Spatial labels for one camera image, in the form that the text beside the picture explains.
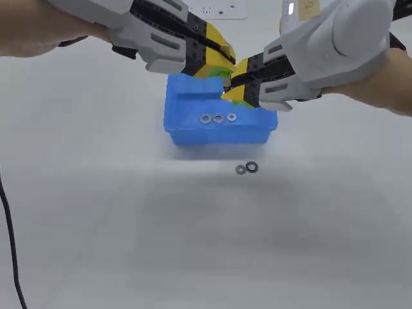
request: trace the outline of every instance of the wire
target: wire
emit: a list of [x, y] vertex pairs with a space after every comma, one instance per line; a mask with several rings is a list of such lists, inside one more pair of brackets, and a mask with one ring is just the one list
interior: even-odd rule
[[21, 290], [21, 286], [20, 286], [19, 265], [17, 263], [17, 251], [15, 249], [15, 238], [14, 238], [12, 213], [10, 212], [10, 206], [8, 204], [5, 189], [3, 188], [3, 183], [1, 181], [1, 171], [0, 171], [0, 198], [1, 198], [1, 202], [3, 203], [3, 207], [5, 209], [8, 237], [10, 239], [10, 250], [12, 251], [14, 286], [15, 286], [17, 295], [19, 297], [21, 308], [27, 309], [26, 301], [24, 300], [23, 291]]

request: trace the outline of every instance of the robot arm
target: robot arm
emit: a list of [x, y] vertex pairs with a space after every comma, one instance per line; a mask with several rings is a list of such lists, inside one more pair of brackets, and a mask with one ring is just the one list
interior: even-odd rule
[[[54, 7], [108, 28], [113, 51], [147, 63], [156, 73], [229, 77], [232, 46], [211, 24], [189, 12], [182, 0], [48, 0]], [[68, 46], [81, 41], [63, 42]]]
[[386, 63], [390, 44], [404, 48], [389, 28], [410, 2], [283, 0], [280, 38], [240, 62], [222, 97], [290, 111], [288, 101], [313, 100], [326, 87], [364, 79]]

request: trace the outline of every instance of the blue plastic box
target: blue plastic box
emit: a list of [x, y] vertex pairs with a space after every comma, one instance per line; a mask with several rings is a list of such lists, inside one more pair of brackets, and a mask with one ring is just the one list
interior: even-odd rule
[[[263, 108], [233, 106], [220, 98], [223, 81], [170, 75], [167, 81], [164, 129], [176, 145], [264, 144], [277, 127], [277, 114]], [[223, 123], [202, 124], [203, 114], [222, 114]], [[235, 113], [236, 121], [227, 120]]]

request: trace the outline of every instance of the wall outlet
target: wall outlet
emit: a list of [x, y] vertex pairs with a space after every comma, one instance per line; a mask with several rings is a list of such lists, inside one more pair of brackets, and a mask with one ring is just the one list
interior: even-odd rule
[[247, 19], [246, 0], [183, 0], [189, 11], [205, 20]]

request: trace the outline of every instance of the gray tabletop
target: gray tabletop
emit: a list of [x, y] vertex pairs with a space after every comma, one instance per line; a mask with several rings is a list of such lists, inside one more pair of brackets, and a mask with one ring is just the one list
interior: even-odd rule
[[[214, 24], [242, 59], [280, 1]], [[394, 32], [412, 46], [411, 21]], [[263, 147], [175, 148], [166, 77], [90, 39], [0, 59], [0, 163], [30, 309], [410, 308], [412, 120], [294, 104]], [[254, 159], [259, 173], [238, 176]], [[0, 212], [0, 306], [19, 308]]]

